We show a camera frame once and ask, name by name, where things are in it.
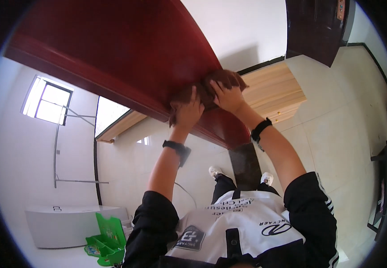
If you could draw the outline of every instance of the black wristwatch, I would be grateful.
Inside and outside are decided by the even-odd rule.
[[[266,118],[265,120],[261,121],[259,125],[256,126],[255,129],[253,129],[250,133],[250,139],[252,142],[256,143],[256,145],[264,152],[263,148],[260,146],[260,133],[267,127],[272,126],[271,120],[269,118]]]
[[[184,165],[187,157],[192,151],[189,147],[186,147],[181,143],[173,142],[173,141],[164,141],[164,144],[162,144],[162,148],[164,147],[173,148],[175,150],[175,153],[177,153],[178,156],[180,156],[180,164],[178,165],[179,168],[181,168]]]

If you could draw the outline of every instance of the hand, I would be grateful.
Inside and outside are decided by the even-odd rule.
[[[239,87],[227,89],[223,86],[222,82],[216,83],[213,80],[210,81],[210,84],[214,91],[216,91],[216,97],[213,101],[223,110],[235,114],[244,104],[246,104]]]
[[[178,103],[176,107],[176,127],[184,128],[189,132],[201,118],[204,109],[204,105],[201,103],[199,95],[196,93],[196,87],[193,86],[190,103]]]

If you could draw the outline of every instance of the brown cleaning cloth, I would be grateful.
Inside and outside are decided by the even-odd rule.
[[[169,126],[173,126],[176,124],[175,111],[178,107],[179,103],[189,103],[190,97],[192,95],[192,86],[196,86],[196,93],[199,94],[199,98],[201,99],[201,103],[204,104],[205,110],[209,111],[217,108],[218,106],[213,102],[214,97],[216,96],[216,92],[210,84],[210,80],[214,80],[216,82],[221,82],[225,88],[231,89],[232,87],[240,87],[241,91],[246,89],[248,86],[241,78],[241,76],[229,70],[217,70],[210,75],[208,75],[202,83],[191,83],[186,85],[179,91],[177,95],[175,95],[170,102],[171,105],[171,113],[169,117]]]

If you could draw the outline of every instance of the black pants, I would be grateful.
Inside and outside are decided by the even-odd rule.
[[[220,196],[224,195],[225,193],[229,191],[234,191],[237,189],[232,179],[223,174],[218,174],[215,181],[216,181],[216,186],[214,187],[213,200],[211,204],[216,203],[216,201],[220,198]],[[265,183],[259,184],[259,186],[257,187],[257,190],[267,191],[267,192],[271,192],[279,195],[272,186],[268,186]]]

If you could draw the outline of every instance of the red wooden door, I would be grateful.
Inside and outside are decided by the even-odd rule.
[[[40,0],[5,56],[163,122],[173,94],[221,69],[178,0]],[[204,113],[192,133],[226,148],[249,142],[221,109]]]

